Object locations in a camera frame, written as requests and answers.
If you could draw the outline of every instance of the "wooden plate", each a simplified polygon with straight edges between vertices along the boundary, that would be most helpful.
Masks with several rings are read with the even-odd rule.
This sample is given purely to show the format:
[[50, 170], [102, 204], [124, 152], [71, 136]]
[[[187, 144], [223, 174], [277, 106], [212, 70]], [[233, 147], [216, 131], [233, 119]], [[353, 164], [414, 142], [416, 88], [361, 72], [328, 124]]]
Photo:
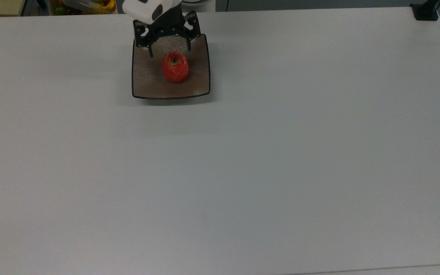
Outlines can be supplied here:
[[[149, 51], [133, 43], [132, 95], [139, 99], [186, 99], [210, 93], [210, 57], [206, 35], [191, 42], [188, 51], [186, 39], [180, 36], [161, 37], [152, 45], [154, 57]], [[178, 84], [162, 75], [161, 62], [168, 52], [178, 51], [188, 60], [189, 74]]]

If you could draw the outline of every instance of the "green fruit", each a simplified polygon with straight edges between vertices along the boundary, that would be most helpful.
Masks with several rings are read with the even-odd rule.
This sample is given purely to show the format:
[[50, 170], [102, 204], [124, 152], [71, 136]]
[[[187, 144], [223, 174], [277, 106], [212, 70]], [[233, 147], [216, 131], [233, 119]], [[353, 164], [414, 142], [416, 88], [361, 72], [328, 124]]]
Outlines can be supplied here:
[[56, 7], [54, 15], [66, 15], [66, 9], [64, 7]]

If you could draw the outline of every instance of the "gray floor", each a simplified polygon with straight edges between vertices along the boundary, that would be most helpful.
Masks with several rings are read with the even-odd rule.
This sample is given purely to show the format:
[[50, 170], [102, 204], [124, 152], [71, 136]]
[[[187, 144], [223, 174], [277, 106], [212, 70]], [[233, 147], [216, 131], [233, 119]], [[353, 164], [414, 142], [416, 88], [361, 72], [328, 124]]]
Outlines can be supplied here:
[[[410, 3], [423, 0], [217, 0], [217, 11], [254, 11], [286, 9], [325, 9], [325, 8], [363, 8], [363, 7], [408, 7]], [[118, 11], [123, 13], [117, 0]], [[46, 9], [38, 7], [36, 0], [28, 0], [25, 16], [48, 15]]]

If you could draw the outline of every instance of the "red apple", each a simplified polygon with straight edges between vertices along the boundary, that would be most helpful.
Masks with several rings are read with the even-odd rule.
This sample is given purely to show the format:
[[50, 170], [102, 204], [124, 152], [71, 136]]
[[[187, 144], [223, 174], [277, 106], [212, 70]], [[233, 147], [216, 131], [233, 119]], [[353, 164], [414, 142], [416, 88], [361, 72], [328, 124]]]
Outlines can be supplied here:
[[180, 52], [169, 52], [162, 59], [162, 74], [173, 83], [182, 82], [189, 73], [188, 61]]

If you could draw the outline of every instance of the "white robot housing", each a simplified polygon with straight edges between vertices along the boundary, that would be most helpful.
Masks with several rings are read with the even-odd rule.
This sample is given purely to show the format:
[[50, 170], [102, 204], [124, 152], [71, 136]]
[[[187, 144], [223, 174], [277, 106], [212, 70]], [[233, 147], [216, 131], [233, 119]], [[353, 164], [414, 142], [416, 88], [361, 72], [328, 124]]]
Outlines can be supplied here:
[[150, 25], [169, 9], [176, 7], [181, 0], [125, 0], [123, 11], [131, 17]]

